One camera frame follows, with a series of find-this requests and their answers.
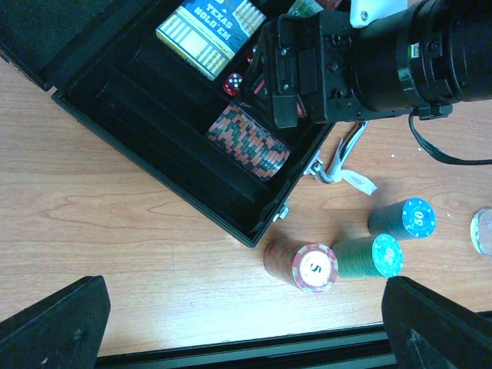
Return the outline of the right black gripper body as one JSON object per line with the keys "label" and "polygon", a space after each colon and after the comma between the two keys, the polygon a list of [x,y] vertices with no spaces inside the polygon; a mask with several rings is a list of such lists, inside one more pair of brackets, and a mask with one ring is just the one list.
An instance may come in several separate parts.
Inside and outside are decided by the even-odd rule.
{"label": "right black gripper body", "polygon": [[355,94],[350,61],[355,30],[346,12],[297,17],[299,95],[315,124],[368,120]]}

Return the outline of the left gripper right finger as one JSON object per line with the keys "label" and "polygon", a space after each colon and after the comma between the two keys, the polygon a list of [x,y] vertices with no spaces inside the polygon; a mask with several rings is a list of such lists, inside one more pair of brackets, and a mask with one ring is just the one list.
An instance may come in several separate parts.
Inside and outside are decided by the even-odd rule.
{"label": "left gripper right finger", "polygon": [[407,277],[387,280],[384,329],[400,368],[490,368],[491,313],[475,313]]}

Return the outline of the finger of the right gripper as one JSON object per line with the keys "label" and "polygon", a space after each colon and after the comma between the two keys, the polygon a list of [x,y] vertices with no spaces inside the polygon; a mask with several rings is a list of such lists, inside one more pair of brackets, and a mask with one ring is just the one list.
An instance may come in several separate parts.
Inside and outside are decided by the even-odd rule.
{"label": "finger of the right gripper", "polygon": [[[267,129],[319,125],[297,115],[297,17],[283,14],[262,25],[254,61],[245,75],[245,107]],[[253,93],[253,84],[260,75],[264,76],[267,85],[266,99]]]}

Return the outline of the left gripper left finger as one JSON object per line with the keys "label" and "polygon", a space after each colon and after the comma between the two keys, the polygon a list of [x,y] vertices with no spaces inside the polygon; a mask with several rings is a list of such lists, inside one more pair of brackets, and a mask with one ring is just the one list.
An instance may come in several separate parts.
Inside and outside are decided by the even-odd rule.
{"label": "left gripper left finger", "polygon": [[1,322],[2,368],[93,368],[111,302],[86,276]]}

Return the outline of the red die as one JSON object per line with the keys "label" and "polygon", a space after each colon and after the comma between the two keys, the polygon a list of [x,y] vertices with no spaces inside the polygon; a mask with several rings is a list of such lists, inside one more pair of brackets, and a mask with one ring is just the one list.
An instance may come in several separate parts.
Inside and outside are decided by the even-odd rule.
{"label": "red die", "polygon": [[222,88],[227,95],[235,97],[240,91],[242,82],[243,77],[240,74],[233,72],[224,80]]}
{"label": "red die", "polygon": [[255,45],[249,52],[248,52],[248,55],[247,55],[247,62],[249,65],[251,65],[254,61],[254,57],[255,57],[255,54],[256,54],[256,51],[257,51],[257,46]]}

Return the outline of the dark green poker chip stack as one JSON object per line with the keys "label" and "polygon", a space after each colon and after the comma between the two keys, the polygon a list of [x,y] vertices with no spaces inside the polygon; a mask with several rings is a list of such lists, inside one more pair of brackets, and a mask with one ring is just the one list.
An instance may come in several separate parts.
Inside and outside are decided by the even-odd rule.
{"label": "dark green poker chip stack", "polygon": [[295,0],[287,15],[308,18],[323,10],[324,7],[316,0]]}

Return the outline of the blue yellow card deck box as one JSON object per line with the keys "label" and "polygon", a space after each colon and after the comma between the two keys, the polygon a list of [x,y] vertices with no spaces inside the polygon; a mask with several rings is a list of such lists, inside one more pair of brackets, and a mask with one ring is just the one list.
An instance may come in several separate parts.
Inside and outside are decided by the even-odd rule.
{"label": "blue yellow card deck box", "polygon": [[187,0],[155,29],[155,34],[214,81],[265,20],[263,12],[248,0]]}

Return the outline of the clear round dealer button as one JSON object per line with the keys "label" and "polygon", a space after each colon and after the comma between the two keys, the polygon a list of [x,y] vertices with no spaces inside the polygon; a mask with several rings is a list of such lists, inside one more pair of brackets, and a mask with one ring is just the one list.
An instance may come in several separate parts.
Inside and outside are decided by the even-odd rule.
{"label": "clear round dealer button", "polygon": [[470,239],[476,251],[486,257],[491,257],[491,207],[481,208],[470,223]]}

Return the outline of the black poker set case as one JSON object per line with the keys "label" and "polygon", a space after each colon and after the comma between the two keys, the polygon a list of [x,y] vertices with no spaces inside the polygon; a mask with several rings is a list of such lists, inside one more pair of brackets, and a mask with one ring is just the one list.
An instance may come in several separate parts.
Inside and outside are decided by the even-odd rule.
{"label": "black poker set case", "polygon": [[1,56],[56,104],[252,248],[330,133],[301,121],[278,132],[291,152],[261,180],[208,138],[230,98],[156,28],[177,1],[3,1]]}

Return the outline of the black triangular dealer badge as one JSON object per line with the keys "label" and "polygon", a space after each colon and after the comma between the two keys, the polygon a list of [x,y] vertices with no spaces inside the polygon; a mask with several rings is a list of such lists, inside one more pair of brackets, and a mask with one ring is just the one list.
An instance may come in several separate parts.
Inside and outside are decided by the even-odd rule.
{"label": "black triangular dealer badge", "polygon": [[[260,75],[254,82],[253,93],[262,99],[268,97],[268,89],[263,75]],[[300,95],[296,95],[296,109],[299,118],[306,118],[308,116],[307,109],[305,108]]]}

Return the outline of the red poker chip stack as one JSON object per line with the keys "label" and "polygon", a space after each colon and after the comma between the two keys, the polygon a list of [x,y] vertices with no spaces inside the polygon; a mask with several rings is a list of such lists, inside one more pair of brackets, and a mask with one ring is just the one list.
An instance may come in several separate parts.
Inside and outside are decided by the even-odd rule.
{"label": "red poker chip stack", "polygon": [[337,9],[343,0],[317,0],[317,2],[326,9],[335,10]]}

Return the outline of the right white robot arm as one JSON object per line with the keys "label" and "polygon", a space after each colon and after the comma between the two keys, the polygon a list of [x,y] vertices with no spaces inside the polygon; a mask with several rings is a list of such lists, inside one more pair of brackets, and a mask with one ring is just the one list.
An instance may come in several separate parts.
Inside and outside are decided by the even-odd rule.
{"label": "right white robot arm", "polygon": [[261,30],[241,96],[278,128],[415,112],[423,120],[491,97],[491,3],[422,1],[363,28],[323,10]]}

